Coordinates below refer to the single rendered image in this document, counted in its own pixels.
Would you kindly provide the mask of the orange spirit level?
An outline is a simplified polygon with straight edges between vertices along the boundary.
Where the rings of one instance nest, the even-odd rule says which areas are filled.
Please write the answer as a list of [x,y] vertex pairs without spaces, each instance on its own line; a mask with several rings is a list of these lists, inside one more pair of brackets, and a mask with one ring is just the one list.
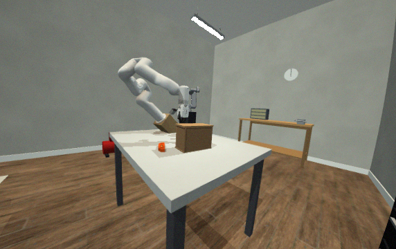
[[164,142],[159,143],[159,151],[165,152],[165,143]]

